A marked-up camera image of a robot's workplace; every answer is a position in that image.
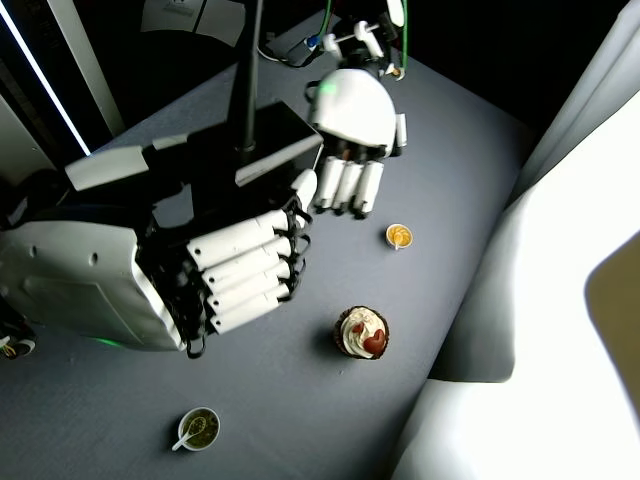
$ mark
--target dark background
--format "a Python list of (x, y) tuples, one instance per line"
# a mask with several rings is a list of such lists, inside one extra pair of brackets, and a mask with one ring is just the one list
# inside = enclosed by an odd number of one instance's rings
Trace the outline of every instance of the dark background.
[[(75, 3), (128, 126), (235, 61), (232, 48), (209, 37), (140, 34), (142, 0)], [(343, 16), (361, 8), (358, 3), (373, 2), (335, 3), (336, 14)], [(409, 2), (410, 54), (540, 133), (625, 4), (414, 0)], [(263, 34), (282, 33), (324, 6), (317, 0), (265, 0)], [(190, 42), (197, 48), (185, 48)]]

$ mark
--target white bowl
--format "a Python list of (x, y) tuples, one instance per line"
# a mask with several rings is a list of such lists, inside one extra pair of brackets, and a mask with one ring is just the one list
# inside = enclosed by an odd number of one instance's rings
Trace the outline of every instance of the white bowl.
[[(409, 235), (411, 236), (411, 238), (409, 239), (409, 243), (408, 244), (406, 244), (406, 245), (398, 245), (396, 247), (396, 245), (393, 243), (393, 240), (391, 240), (389, 238), (389, 231), (394, 227), (403, 227), (403, 228), (407, 229), (407, 231), (409, 232)], [(389, 244), (389, 246), (391, 248), (394, 248), (396, 250), (400, 250), (400, 249), (407, 248), (407, 247), (411, 246), (411, 244), (413, 243), (413, 232), (411, 231), (411, 229), (409, 227), (407, 227), (406, 225), (403, 225), (402, 223), (394, 223), (393, 225), (389, 225), (387, 227), (387, 231), (384, 233), (384, 238), (387, 239), (387, 243)]]
[(207, 445), (206, 447), (195, 448), (195, 447), (192, 447), (191, 445), (189, 445), (189, 442), (187, 441), (187, 443), (185, 443), (183, 446), (184, 446), (184, 448), (186, 448), (187, 450), (191, 450), (192, 452), (200, 452), (202, 450), (205, 450), (205, 449), (209, 448), (216, 441), (216, 439), (218, 438), (218, 435), (220, 435), (220, 417), (218, 417), (218, 414), (216, 412), (214, 412), (213, 410), (211, 410), (210, 408), (197, 407), (197, 408), (189, 410), (187, 413), (185, 413), (184, 416), (182, 417), (182, 420), (180, 420), (180, 424), (178, 425), (178, 438), (180, 438), (180, 436), (182, 435), (182, 429), (184, 427), (184, 422), (187, 421), (187, 418), (189, 418), (193, 413), (198, 412), (198, 411), (202, 411), (202, 410), (205, 410), (205, 411), (213, 414), (213, 416), (218, 421), (218, 431), (216, 432), (216, 436), (213, 437), (213, 440), (211, 440), (209, 445)]

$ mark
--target green cable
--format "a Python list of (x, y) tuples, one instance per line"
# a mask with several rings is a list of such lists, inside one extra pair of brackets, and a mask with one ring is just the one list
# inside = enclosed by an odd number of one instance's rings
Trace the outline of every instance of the green cable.
[(320, 31), (318, 32), (319, 37), (322, 37), (324, 33), (327, 31), (330, 18), (331, 18), (331, 0), (327, 0), (327, 8), (325, 8), (324, 10), (324, 18), (322, 19), (322, 26), (320, 27)]
[(407, 64), (409, 63), (409, 9), (407, 8), (408, 0), (403, 0), (404, 5), (404, 28), (402, 29), (402, 68), (407, 70)]

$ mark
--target green light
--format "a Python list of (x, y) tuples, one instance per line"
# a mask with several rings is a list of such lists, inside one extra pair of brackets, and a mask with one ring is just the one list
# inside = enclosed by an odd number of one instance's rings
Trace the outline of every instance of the green light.
[(338, 91), (338, 87), (336, 87), (335, 83), (321, 83), (318, 86), (318, 91), (320, 93), (336, 93)]
[(114, 342), (113, 340), (109, 340), (108, 338), (94, 338), (94, 340), (104, 343), (105, 345), (109, 345), (110, 347), (121, 347), (118, 342)]

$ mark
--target white frosting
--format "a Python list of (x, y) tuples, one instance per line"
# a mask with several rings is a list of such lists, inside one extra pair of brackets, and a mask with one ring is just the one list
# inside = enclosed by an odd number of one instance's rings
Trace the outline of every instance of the white frosting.
[[(362, 331), (354, 333), (353, 327), (362, 323)], [(345, 350), (351, 355), (359, 357), (371, 358), (373, 354), (364, 349), (364, 341), (367, 338), (374, 337), (378, 330), (382, 330), (387, 334), (383, 321), (374, 312), (368, 308), (354, 308), (349, 316), (342, 322), (342, 343)]]

